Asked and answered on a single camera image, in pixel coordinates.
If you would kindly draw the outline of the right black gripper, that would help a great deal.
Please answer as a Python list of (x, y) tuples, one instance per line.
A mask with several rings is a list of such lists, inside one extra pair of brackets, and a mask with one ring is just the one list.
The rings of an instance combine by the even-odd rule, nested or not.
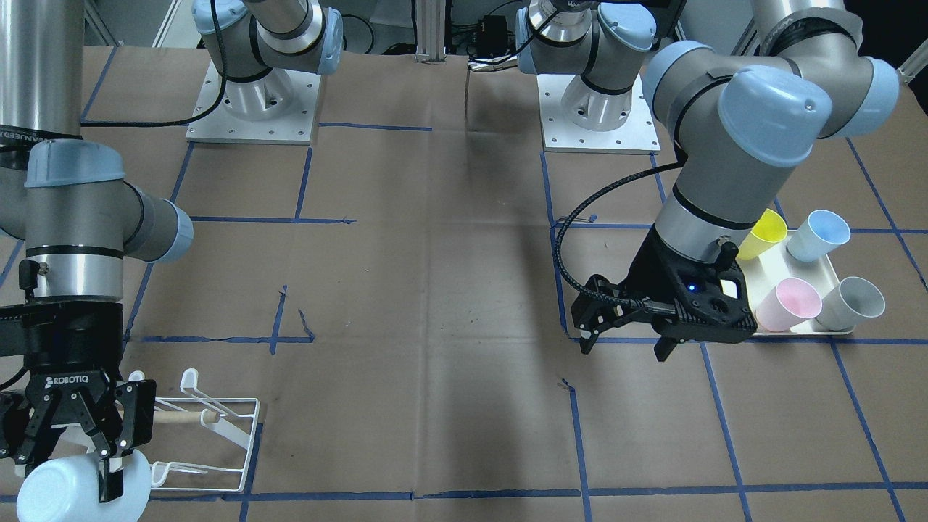
[(2, 456), (26, 479), (65, 426), (89, 436), (99, 458), (99, 502), (122, 497), (123, 459), (152, 440), (156, 383), (120, 374), (123, 306), (70, 301), (2, 308), (2, 354), (21, 355), (24, 389), (2, 393)]

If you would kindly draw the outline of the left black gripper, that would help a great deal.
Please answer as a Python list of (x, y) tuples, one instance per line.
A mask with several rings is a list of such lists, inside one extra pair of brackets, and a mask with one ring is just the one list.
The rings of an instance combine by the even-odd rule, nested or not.
[[(672, 316), (655, 316), (652, 327), (663, 335), (654, 356), (667, 361), (682, 339), (736, 344), (757, 330), (747, 298), (745, 274), (736, 261), (738, 248), (725, 242), (716, 260), (694, 261), (664, 244), (651, 228), (634, 258), (624, 287), (634, 297), (649, 297), (675, 307)], [(589, 355), (597, 329), (580, 329), (578, 344)]]

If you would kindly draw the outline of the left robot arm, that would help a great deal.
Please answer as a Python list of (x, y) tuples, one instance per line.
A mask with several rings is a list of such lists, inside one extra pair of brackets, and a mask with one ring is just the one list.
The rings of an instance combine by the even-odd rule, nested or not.
[[(749, 300), (740, 249), (816, 140), (871, 133), (894, 112), (898, 69), (861, 55), (861, 18), (842, 1), (755, 1), (755, 56), (679, 41), (647, 66), (643, 94), (677, 159), (621, 178), (564, 218), (552, 244), (561, 278), (577, 290), (571, 320), (589, 354), (604, 331), (647, 323), (657, 360), (684, 341), (738, 344), (758, 329), (788, 331), (818, 317), (811, 284), (788, 277)], [(675, 185), (618, 283), (577, 281), (561, 248), (580, 212), (632, 181), (668, 170)]]

